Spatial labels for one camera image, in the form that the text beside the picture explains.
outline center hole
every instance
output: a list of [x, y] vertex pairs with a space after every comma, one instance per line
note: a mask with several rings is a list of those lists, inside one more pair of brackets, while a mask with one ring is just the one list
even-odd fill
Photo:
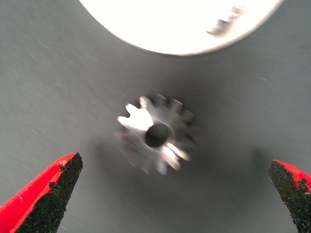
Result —
[[151, 126], [145, 135], [146, 144], [149, 147], [159, 147], [163, 145], [169, 136], [169, 129], [164, 124]]

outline gear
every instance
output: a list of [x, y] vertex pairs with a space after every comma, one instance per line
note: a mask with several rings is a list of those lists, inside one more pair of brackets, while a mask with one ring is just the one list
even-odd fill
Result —
[[139, 102], [140, 108], [126, 105], [129, 118], [118, 117], [125, 127], [119, 134], [124, 142], [122, 152], [133, 166], [140, 166], [146, 173], [155, 168], [165, 175], [167, 165], [179, 170], [180, 158], [191, 160], [185, 149], [193, 145], [193, 128], [189, 127], [193, 114], [182, 110], [183, 105], [175, 99], [167, 105], [167, 99], [160, 94], [154, 98], [155, 104], [144, 96]]

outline white round object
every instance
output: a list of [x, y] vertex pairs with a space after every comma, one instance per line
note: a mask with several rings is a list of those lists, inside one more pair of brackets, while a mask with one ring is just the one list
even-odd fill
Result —
[[[233, 44], [259, 27], [283, 0], [80, 0], [121, 40], [159, 53], [194, 55]], [[232, 8], [242, 6], [235, 15]], [[221, 34], [210, 33], [225, 22]]]

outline spur gear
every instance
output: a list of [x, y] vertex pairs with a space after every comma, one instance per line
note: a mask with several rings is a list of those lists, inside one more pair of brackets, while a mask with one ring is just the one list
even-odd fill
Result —
[[119, 116], [124, 126], [119, 134], [123, 141], [123, 154], [133, 166], [139, 166], [146, 173], [156, 169], [166, 174], [167, 165], [180, 169], [179, 159], [190, 161], [185, 151], [193, 145], [190, 137], [194, 128], [189, 127], [193, 114], [183, 110], [183, 105], [173, 99], [157, 94], [154, 104], [145, 96], [139, 98], [140, 108], [126, 105], [130, 117]]

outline gray surface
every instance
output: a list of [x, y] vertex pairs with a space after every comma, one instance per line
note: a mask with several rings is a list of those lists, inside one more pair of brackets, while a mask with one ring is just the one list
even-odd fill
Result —
[[[178, 58], [131, 47], [78, 0], [0, 2], [0, 204], [59, 156], [84, 169], [60, 233], [292, 233], [272, 159], [311, 173], [311, 1], [285, 1], [224, 50]], [[118, 152], [116, 117], [140, 95], [183, 102], [194, 161], [145, 175]]]

